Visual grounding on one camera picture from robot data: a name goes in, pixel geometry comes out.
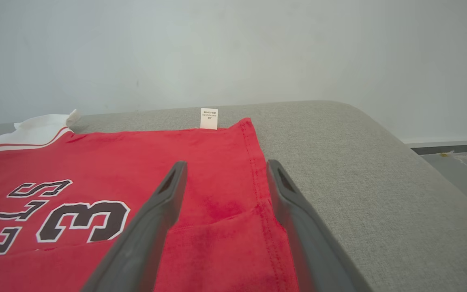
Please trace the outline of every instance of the white collar trim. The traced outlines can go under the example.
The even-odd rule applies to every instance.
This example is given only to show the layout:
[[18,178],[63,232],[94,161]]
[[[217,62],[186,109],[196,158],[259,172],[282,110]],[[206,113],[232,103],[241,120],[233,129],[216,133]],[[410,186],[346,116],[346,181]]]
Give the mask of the white collar trim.
[[69,115],[49,114],[16,122],[14,132],[0,135],[0,151],[48,146],[65,133],[72,132],[70,126],[79,118],[75,109]]

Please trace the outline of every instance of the jersey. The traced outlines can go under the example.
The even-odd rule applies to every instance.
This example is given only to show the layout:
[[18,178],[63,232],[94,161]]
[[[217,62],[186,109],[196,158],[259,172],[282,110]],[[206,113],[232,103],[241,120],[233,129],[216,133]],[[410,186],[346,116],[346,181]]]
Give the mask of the jersey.
[[298,290],[249,118],[217,131],[75,134],[72,116],[0,137],[0,291],[80,290],[181,160],[187,185],[155,290]]

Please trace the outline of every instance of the white wall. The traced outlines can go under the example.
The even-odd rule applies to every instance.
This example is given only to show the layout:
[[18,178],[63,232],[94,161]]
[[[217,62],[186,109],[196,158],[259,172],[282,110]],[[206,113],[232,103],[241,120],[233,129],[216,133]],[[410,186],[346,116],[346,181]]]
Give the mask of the white wall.
[[0,0],[0,123],[311,99],[467,141],[467,0]]

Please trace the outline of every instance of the gray sofa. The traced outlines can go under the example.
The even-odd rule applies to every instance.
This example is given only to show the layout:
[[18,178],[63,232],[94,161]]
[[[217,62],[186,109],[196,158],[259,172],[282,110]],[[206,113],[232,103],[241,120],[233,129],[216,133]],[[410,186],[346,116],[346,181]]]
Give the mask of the gray sofa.
[[[219,127],[252,118],[266,159],[284,165],[374,290],[467,291],[466,196],[369,116],[330,101],[217,108]],[[72,129],[176,130],[199,118],[199,108],[89,115]]]

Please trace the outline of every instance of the white tag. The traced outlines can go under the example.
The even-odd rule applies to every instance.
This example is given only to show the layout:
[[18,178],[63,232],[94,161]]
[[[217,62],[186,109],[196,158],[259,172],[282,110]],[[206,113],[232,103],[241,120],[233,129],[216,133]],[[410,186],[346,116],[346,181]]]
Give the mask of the white tag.
[[200,128],[217,130],[217,109],[201,108]]

